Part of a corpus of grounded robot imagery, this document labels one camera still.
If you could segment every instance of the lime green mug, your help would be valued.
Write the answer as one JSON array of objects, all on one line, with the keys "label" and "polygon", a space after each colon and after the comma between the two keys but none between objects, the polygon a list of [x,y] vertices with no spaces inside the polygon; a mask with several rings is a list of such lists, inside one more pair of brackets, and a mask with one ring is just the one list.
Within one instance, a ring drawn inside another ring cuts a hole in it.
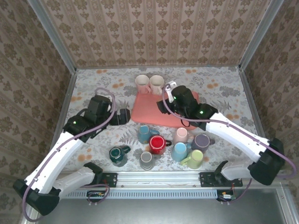
[{"label": "lime green mug", "polygon": [[203,158],[203,153],[200,150],[195,149],[190,152],[187,158],[183,159],[180,164],[183,166],[187,165],[191,169],[198,169],[202,164]]}]

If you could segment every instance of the light pink mug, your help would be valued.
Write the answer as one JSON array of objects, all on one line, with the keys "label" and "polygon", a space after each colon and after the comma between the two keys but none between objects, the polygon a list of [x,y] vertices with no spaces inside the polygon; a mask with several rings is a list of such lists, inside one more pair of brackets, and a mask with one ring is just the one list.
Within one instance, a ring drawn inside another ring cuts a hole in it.
[{"label": "light pink mug", "polygon": [[173,144],[177,144],[178,142],[187,143],[188,139],[193,139],[194,136],[189,134],[187,129],[180,127],[176,130],[173,136]]},{"label": "light pink mug", "polygon": [[150,79],[146,75],[137,76],[135,83],[139,93],[147,94],[151,92]]}]

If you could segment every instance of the patterned wallpaper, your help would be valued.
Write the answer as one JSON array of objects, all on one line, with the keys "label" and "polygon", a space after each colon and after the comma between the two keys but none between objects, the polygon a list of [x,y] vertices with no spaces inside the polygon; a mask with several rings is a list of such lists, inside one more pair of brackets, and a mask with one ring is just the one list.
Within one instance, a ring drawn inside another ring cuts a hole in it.
[{"label": "patterned wallpaper", "polygon": [[41,0],[79,68],[238,64],[271,0]]},{"label": "patterned wallpaper", "polygon": [[0,1],[0,223],[21,213],[12,189],[47,154],[70,73],[27,1]]},{"label": "patterned wallpaper", "polygon": [[[299,1],[284,1],[245,73],[266,135],[299,166]],[[299,208],[299,177],[289,184]]]}]

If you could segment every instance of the red mug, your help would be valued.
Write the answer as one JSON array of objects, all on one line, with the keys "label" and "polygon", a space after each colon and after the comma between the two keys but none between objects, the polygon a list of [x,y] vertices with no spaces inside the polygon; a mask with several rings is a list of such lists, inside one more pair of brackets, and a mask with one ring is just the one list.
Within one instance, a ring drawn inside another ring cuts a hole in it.
[{"label": "red mug", "polygon": [[162,155],[166,146],[171,146],[171,141],[165,140],[161,135],[154,135],[149,139],[150,153]]}]

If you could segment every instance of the coffee mug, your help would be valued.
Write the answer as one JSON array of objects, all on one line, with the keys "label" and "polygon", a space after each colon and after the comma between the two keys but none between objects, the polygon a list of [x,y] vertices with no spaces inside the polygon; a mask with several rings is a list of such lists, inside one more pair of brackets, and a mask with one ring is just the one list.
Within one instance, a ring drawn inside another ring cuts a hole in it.
[{"label": "coffee mug", "polygon": [[153,155],[150,152],[144,152],[140,156],[140,167],[144,170],[150,170],[153,169],[155,166],[155,159],[153,158]]},{"label": "coffee mug", "polygon": [[176,132],[173,135],[173,144],[176,144],[178,142],[186,143],[188,139],[194,138],[193,135],[188,134],[187,129],[180,127],[176,130]]},{"label": "coffee mug", "polygon": [[154,75],[149,79],[151,92],[154,95],[162,95],[162,89],[164,87],[164,79],[162,76]]},{"label": "coffee mug", "polygon": [[176,162],[181,162],[188,155],[188,148],[191,149],[190,143],[178,142],[171,151],[171,157]]},{"label": "coffee mug", "polygon": [[200,150],[195,149],[191,151],[187,158],[183,159],[180,164],[183,166],[187,165],[191,169],[198,169],[202,164],[203,158],[203,153]]},{"label": "coffee mug", "polygon": [[112,161],[113,165],[117,167],[124,166],[127,161],[127,153],[131,150],[129,146],[122,146],[122,147],[113,147],[109,151],[110,160]]},{"label": "coffee mug", "polygon": [[159,134],[159,131],[150,129],[147,125],[142,125],[138,130],[137,138],[141,144],[148,144],[151,136]]},{"label": "coffee mug", "polygon": [[209,145],[212,145],[215,143],[215,140],[211,139],[206,136],[205,134],[198,134],[195,136],[195,138],[192,141],[191,148],[199,149],[202,151],[202,153],[205,153],[209,147]]},{"label": "coffee mug", "polygon": [[165,140],[161,135],[154,135],[149,139],[152,154],[162,155],[166,150],[166,146],[171,146],[171,141]]},{"label": "coffee mug", "polygon": [[139,75],[135,79],[138,92],[141,94],[150,93],[150,79],[146,75]]}]

